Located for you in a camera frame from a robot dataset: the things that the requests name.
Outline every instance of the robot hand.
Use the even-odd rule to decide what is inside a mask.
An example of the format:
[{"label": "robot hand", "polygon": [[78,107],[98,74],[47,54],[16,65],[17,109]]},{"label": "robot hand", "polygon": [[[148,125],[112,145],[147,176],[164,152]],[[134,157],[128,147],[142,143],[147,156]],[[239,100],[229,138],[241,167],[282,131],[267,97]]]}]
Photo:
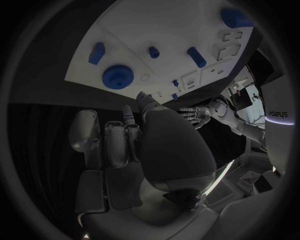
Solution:
[{"label": "robot hand", "polygon": [[179,109],[180,115],[188,120],[191,124],[197,124],[194,126],[195,129],[201,128],[204,124],[207,124],[211,118],[207,114],[207,107],[199,105],[196,107],[182,107]]}]

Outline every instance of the blue knob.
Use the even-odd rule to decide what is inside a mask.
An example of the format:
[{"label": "blue knob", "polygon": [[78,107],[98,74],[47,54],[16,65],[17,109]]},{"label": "blue knob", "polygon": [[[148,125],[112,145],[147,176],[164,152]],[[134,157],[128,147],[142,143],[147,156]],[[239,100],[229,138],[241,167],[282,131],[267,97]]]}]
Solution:
[{"label": "blue knob", "polygon": [[187,54],[193,59],[198,68],[203,68],[206,65],[206,61],[201,56],[201,54],[197,51],[196,48],[191,47],[187,50]]},{"label": "blue knob", "polygon": [[160,56],[160,52],[154,46],[149,48],[149,54],[153,59],[157,59]]},{"label": "blue knob", "polygon": [[102,42],[98,42],[93,47],[93,49],[89,55],[88,62],[90,64],[97,65],[99,63],[99,61],[101,60],[101,58],[104,56],[104,54],[105,54],[104,44]]},{"label": "blue knob", "polygon": [[134,73],[124,65],[114,65],[105,70],[102,75],[103,84],[109,89],[124,89],[134,80]]},{"label": "blue knob", "polygon": [[177,99],[178,99],[178,96],[177,96],[177,94],[176,94],[176,93],[174,93],[174,94],[172,95],[172,98],[173,98],[174,100],[177,100]]},{"label": "blue knob", "polygon": [[179,85],[179,83],[178,83],[177,80],[174,80],[174,81],[173,81],[173,84],[174,84],[175,87],[178,87],[178,85]]},{"label": "blue knob", "polygon": [[237,10],[222,9],[221,17],[223,22],[231,29],[254,26],[246,16]]}]

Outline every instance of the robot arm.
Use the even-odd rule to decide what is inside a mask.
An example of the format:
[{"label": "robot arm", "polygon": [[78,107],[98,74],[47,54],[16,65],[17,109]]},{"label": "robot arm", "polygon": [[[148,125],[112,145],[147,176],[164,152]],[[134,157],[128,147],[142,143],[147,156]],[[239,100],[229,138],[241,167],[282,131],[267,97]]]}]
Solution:
[{"label": "robot arm", "polygon": [[208,105],[185,107],[179,110],[185,112],[181,113],[181,115],[190,121],[191,124],[199,123],[194,126],[195,129],[201,128],[212,117],[220,123],[228,125],[233,133],[244,135],[258,142],[261,149],[266,151],[265,131],[258,126],[246,124],[243,119],[235,117],[231,108],[222,100],[217,99],[216,101],[211,101]]}]

